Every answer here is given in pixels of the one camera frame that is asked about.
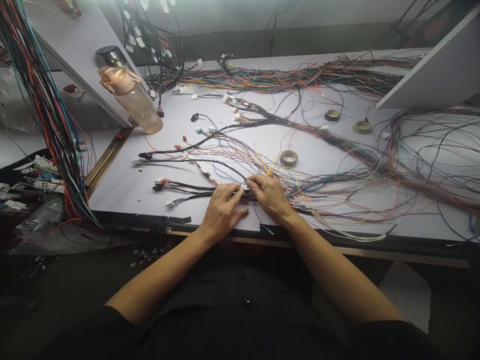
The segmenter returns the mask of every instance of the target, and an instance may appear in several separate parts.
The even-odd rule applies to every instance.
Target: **hand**
[[[256,174],[246,178],[246,185],[256,196],[261,208],[278,222],[295,214],[285,197],[284,187],[277,180]]]
[[[244,189],[235,183],[221,184],[213,192],[205,217],[197,229],[210,245],[227,236],[240,218],[249,212],[248,208],[235,211],[243,193]]]

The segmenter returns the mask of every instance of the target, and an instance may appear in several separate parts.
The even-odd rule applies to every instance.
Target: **person's right hand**
[[[256,174],[246,178],[246,185],[256,196],[261,208],[278,222],[295,214],[285,197],[284,187],[277,180]]]

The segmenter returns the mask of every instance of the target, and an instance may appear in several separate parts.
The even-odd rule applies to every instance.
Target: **finger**
[[[240,189],[240,184],[237,184],[237,183],[225,184],[220,194],[220,199],[224,200],[225,202],[229,201],[230,198],[232,197],[232,193],[238,189]]]
[[[238,203],[240,202],[240,199],[242,198],[243,193],[244,193],[244,189],[242,189],[242,188],[238,189],[236,194],[231,197],[231,199],[228,203],[231,204],[233,208],[235,208],[238,205]]]
[[[247,216],[247,214],[249,213],[249,208],[244,208],[244,209],[241,209],[241,210],[237,210],[233,213],[232,217],[231,217],[231,220],[230,220],[230,226],[233,228],[241,218]]]
[[[270,180],[270,177],[268,177],[266,175],[263,175],[263,174],[254,174],[252,176],[247,177],[246,179],[250,180],[250,181],[253,181],[253,182],[256,182],[260,186],[263,186],[265,182]]]
[[[252,181],[252,180],[249,180],[247,179],[246,180],[246,185],[248,186],[248,188],[251,190],[251,192],[253,193],[253,195],[256,196],[256,198],[258,199],[260,196],[263,195],[263,190],[262,188],[260,187],[260,185],[258,183],[256,183],[255,181]]]

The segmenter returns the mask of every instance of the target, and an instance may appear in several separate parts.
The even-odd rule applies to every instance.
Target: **black connector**
[[[138,157],[142,159],[147,159],[147,160],[151,160],[153,158],[152,155],[147,154],[146,152],[139,153]]]

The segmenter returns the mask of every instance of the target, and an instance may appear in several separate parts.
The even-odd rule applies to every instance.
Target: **person's left hand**
[[[231,232],[248,208],[235,211],[244,189],[240,184],[229,183],[219,185],[213,192],[205,216],[197,232],[205,237],[210,245],[214,245]]]

